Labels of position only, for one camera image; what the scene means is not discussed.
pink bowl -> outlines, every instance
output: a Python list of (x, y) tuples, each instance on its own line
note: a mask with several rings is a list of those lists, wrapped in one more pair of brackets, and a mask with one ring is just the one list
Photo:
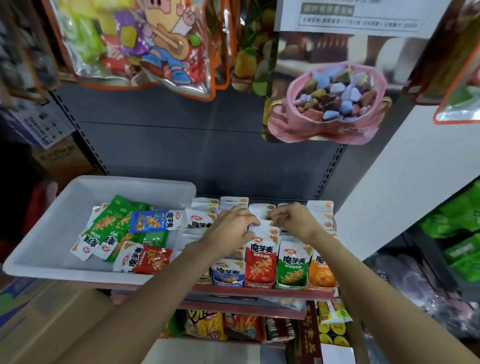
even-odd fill
[(268, 129), (274, 136), (284, 142), (292, 143), (319, 135), (339, 143), (350, 144), (364, 144), (374, 136), (386, 111), (380, 105), (387, 88), (387, 81), (383, 74), (374, 67), (350, 62), (328, 63), (314, 70), (323, 72), (326, 67), (335, 65), (349, 66), (354, 74), (365, 72), (372, 77), (377, 97), (371, 109), (355, 121), (315, 121), (303, 116), (293, 102), (298, 92), (312, 77), (312, 71), (308, 71), (290, 84), (283, 105), (277, 105), (270, 109), (271, 117), (268, 121)]

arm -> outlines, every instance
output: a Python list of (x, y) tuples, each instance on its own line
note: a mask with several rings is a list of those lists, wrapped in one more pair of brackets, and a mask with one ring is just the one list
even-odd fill
[(177, 259), (78, 339), (55, 364), (141, 363), (199, 277), (255, 236), (245, 233), (250, 224), (260, 222), (246, 208), (222, 211), (200, 241), (187, 245)]
[(390, 363), (480, 363), (443, 326), (324, 231), (305, 206), (284, 205), (270, 212), (269, 217), (322, 255)]

gray shelf back panel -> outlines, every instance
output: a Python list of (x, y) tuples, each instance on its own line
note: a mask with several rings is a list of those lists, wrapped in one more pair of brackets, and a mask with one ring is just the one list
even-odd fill
[(345, 149), (334, 142), (268, 143), (264, 100), (231, 87), (212, 102), (165, 87), (54, 93), (110, 175), (190, 181), (202, 195), (311, 200)]

white plastic tray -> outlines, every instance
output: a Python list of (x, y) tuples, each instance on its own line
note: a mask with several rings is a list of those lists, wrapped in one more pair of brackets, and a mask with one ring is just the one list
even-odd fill
[[(92, 207), (116, 194), (158, 209), (185, 209), (196, 195), (190, 182), (145, 178), (81, 176), (71, 181), (3, 265), (12, 276), (85, 282), (144, 284), (151, 276), (112, 272), (112, 263), (91, 256), (83, 262), (72, 253)], [(176, 240), (178, 232), (172, 233)]]

purple bag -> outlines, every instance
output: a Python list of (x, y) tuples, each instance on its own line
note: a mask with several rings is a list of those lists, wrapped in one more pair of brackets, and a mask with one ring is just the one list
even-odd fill
[[(137, 14), (138, 14), (138, 19), (143, 19), (142, 14), (138, 12)], [(132, 12), (130, 10), (114, 12), (113, 17), (115, 19), (115, 25), (117, 27), (117, 36), (119, 38), (119, 43), (120, 43), (120, 52), (124, 56), (140, 56), (142, 54), (148, 53), (150, 50), (150, 47), (148, 46), (145, 40), (142, 27), (140, 26), (140, 24), (138, 24), (137, 19), (135, 19), (135, 16), (132, 14)], [(122, 27), (125, 27), (125, 26), (132, 26), (135, 28), (137, 32), (137, 40), (133, 48), (126, 46), (121, 42), (121, 31), (122, 31)]]

